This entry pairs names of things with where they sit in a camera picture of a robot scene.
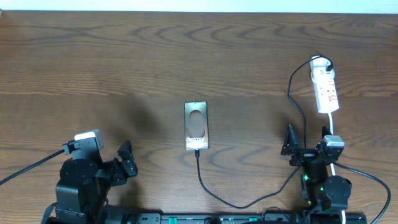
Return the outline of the gold Samsung Galaxy smartphone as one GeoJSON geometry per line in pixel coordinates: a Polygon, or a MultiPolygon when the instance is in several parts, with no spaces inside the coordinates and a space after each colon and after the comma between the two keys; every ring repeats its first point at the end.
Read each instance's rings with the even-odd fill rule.
{"type": "Polygon", "coordinates": [[[208,107],[206,101],[184,103],[185,149],[208,150],[208,107]]]}

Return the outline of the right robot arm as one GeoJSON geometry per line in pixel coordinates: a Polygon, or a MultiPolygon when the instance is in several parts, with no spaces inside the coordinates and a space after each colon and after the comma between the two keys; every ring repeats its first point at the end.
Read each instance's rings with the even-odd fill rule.
{"type": "Polygon", "coordinates": [[[322,127],[322,137],[315,148],[304,149],[299,146],[291,125],[285,131],[281,154],[291,157],[291,166],[303,169],[302,194],[310,204],[299,215],[301,223],[315,223],[316,220],[338,223],[341,213],[348,208],[351,196],[351,182],[338,175],[329,175],[327,168],[338,160],[345,144],[340,136],[332,135],[326,126],[322,127]]]}

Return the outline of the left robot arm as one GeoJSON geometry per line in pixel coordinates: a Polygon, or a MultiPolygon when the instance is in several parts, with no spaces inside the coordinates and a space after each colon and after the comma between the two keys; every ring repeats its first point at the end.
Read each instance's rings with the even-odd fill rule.
{"type": "Polygon", "coordinates": [[[138,174],[130,141],[118,149],[121,160],[104,162],[95,137],[71,140],[63,145],[72,156],[60,169],[55,188],[57,201],[49,205],[42,223],[128,223],[132,212],[111,208],[107,198],[111,187],[124,185],[138,174]]]}

